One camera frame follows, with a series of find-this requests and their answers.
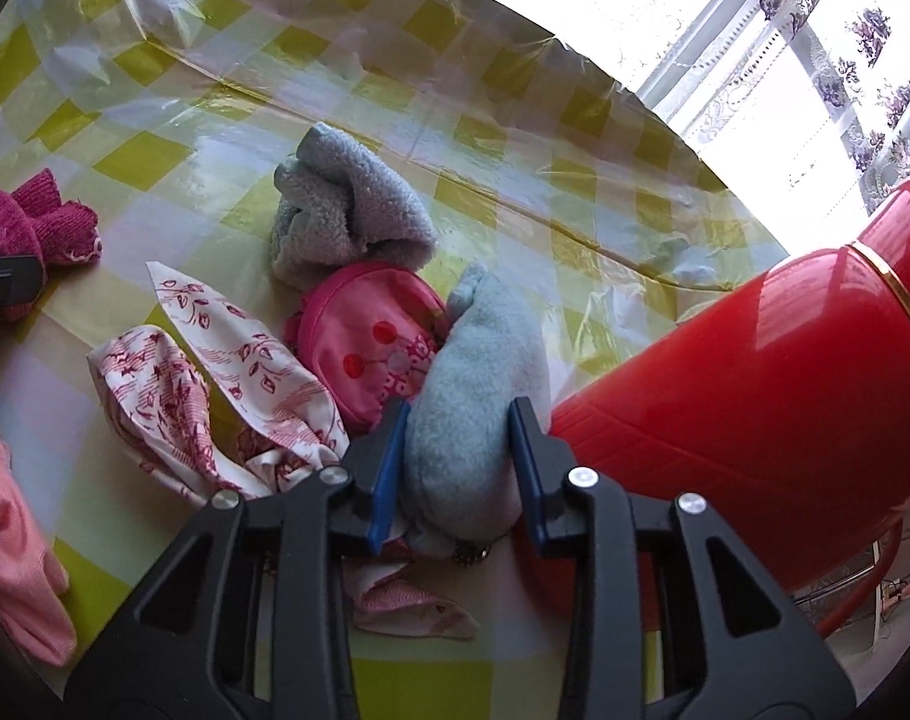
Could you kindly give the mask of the magenta knitted glove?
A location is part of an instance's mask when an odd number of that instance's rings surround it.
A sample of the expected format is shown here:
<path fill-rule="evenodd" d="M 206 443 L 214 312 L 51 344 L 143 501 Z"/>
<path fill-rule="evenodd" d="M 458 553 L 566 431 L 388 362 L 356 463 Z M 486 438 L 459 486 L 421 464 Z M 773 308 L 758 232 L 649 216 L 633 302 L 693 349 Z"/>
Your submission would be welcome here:
<path fill-rule="evenodd" d="M 43 288 L 51 270 L 94 265 L 102 250 L 94 208 L 64 200 L 48 167 L 12 192 L 0 190 L 0 257 L 32 255 L 38 259 L 45 271 Z M 0 319 L 22 320 L 37 299 L 32 304 L 0 307 Z"/>

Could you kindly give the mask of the pink fleece cloth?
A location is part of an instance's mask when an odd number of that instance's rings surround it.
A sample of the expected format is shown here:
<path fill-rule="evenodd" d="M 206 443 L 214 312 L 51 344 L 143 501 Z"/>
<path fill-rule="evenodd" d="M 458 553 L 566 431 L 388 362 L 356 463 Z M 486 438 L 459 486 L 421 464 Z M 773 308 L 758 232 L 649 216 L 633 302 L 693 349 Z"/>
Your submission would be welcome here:
<path fill-rule="evenodd" d="M 11 470 L 0 436 L 0 623 L 23 653 L 66 667 L 77 635 L 61 597 L 69 574 L 53 553 Z"/>

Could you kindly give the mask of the white red floral cloth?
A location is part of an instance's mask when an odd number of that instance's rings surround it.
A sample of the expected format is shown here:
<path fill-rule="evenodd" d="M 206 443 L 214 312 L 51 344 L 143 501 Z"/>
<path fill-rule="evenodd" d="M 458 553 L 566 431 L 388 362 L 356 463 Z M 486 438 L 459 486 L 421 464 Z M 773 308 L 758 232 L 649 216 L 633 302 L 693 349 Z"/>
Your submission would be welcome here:
<path fill-rule="evenodd" d="M 193 507 L 220 491 L 260 499 L 343 460 L 333 395 L 253 314 L 169 265 L 147 266 L 162 322 L 87 356 L 130 457 Z"/>

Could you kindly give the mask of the light blue plush toy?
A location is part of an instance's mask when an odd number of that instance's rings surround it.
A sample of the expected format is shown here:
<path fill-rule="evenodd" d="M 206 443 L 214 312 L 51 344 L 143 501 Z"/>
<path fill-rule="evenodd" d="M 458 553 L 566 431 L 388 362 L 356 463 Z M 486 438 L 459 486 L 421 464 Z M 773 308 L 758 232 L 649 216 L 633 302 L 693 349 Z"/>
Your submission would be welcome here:
<path fill-rule="evenodd" d="M 522 512 L 509 450 L 509 406 L 526 398 L 549 424 L 551 387 L 540 322 L 526 297 L 473 263 L 447 299 L 450 332 L 406 420 L 403 505 L 413 553 L 487 546 Z"/>

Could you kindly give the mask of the grey-blue towel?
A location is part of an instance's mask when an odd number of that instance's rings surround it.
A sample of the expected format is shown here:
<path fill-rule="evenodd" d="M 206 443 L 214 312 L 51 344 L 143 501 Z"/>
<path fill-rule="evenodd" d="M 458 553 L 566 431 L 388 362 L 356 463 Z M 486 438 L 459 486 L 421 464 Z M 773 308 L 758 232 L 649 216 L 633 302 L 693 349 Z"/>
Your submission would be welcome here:
<path fill-rule="evenodd" d="M 294 288 L 378 260 L 418 271 L 437 231 L 414 188 L 349 133 L 323 122 L 274 169 L 273 275 Z"/>

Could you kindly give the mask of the pink cherry pouch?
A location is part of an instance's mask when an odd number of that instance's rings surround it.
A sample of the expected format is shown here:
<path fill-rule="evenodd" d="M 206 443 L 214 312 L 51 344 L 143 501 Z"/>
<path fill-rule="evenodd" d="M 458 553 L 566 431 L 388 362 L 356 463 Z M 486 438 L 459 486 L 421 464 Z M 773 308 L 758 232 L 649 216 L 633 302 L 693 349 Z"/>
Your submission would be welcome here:
<path fill-rule="evenodd" d="M 361 262 L 302 296 L 283 341 L 330 390 L 356 437 L 370 433 L 388 400 L 421 392 L 448 330 L 444 301 L 414 271 Z"/>

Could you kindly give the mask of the green checkered plastic tablecloth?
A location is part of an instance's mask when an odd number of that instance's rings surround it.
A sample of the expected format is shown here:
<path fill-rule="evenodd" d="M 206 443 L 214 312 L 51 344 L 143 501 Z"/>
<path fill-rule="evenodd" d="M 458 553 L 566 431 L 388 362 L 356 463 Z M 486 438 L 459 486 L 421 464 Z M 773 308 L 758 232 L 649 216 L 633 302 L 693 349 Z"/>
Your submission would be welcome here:
<path fill-rule="evenodd" d="M 155 262 L 279 327 L 273 172 L 318 122 L 419 193 L 435 291 L 481 262 L 530 299 L 556 398 L 784 254 L 629 89 L 491 0 L 9 0 L 0 188 L 50 169 L 103 242 L 0 327 L 1 434 L 81 644 L 190 515 L 126 454 L 87 353 L 164 322 Z"/>

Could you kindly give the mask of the red plastic thermos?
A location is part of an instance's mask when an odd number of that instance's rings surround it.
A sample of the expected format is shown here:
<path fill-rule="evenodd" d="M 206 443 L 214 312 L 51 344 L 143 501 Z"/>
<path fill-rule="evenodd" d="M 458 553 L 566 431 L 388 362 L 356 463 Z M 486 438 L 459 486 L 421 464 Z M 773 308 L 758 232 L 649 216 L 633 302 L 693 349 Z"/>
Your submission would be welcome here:
<path fill-rule="evenodd" d="M 910 176 L 836 249 L 784 260 L 553 410 L 629 493 L 706 497 L 787 590 L 910 509 Z"/>

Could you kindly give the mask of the floral sheer curtain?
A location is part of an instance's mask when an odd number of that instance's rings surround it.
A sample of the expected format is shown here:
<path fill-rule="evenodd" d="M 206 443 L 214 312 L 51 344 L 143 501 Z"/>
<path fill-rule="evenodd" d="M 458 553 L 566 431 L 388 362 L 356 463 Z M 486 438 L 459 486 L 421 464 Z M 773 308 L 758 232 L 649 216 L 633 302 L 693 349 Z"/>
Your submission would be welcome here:
<path fill-rule="evenodd" d="M 870 215 L 910 173 L 910 0 L 709 0 L 639 96 L 746 202 L 769 167 Z"/>

